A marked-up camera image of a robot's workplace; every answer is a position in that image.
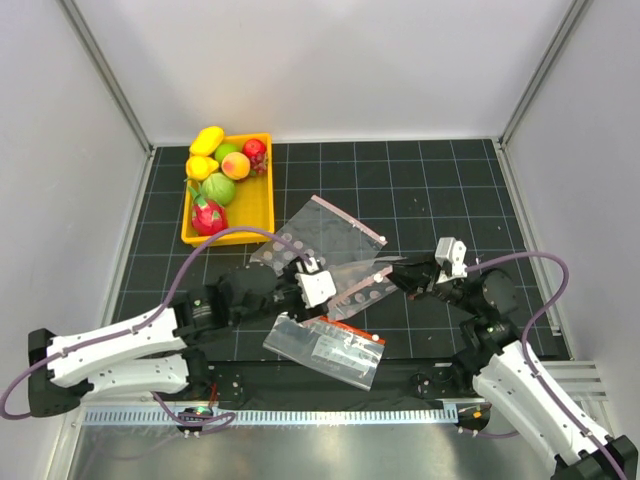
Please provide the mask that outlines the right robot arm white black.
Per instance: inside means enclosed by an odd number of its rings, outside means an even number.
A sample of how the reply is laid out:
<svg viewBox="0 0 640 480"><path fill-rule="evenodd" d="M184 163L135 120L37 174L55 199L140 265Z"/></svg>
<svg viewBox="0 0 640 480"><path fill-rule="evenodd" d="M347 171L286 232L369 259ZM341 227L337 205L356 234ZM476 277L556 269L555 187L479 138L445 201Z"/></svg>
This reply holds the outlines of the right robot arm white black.
<svg viewBox="0 0 640 480"><path fill-rule="evenodd" d="M463 396L479 395L496 408L536 452L553 479L633 479L639 452L625 435L613 436L571 399L530 346L530 330L567 287L569 270L558 256L562 280L523 329L510 319L515 288L500 265L524 259L517 252L477 265L451 266L435 255L400 258L388 279L411 299L432 296L470 314L460 325L465 349L452 358L450 382Z"/></svg>

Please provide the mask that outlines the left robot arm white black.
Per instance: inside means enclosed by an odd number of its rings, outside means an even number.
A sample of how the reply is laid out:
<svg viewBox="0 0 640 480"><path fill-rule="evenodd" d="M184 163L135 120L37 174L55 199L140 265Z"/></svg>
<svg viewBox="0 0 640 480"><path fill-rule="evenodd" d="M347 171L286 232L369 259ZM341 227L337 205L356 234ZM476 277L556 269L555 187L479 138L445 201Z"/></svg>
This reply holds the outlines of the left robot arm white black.
<svg viewBox="0 0 640 480"><path fill-rule="evenodd" d="M324 315L337 289L303 261L282 273L252 263L130 320L91 332L28 336L28 402L35 418L67 413L96 396L154 392L200 400L214 380L204 347L242 323Z"/></svg>

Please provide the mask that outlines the pink polka dot zip bag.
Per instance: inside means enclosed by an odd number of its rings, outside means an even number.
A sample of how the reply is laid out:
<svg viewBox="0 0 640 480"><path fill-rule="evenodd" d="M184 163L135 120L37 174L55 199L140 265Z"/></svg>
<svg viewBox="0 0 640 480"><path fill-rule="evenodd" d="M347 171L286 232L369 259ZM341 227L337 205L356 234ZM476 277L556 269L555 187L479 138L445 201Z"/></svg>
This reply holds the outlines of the pink polka dot zip bag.
<svg viewBox="0 0 640 480"><path fill-rule="evenodd" d="M336 295L328 303L328 319L346 322L397 291L388 275L393 272L393 263L399 260L399 256L385 256L330 266Z"/></svg>

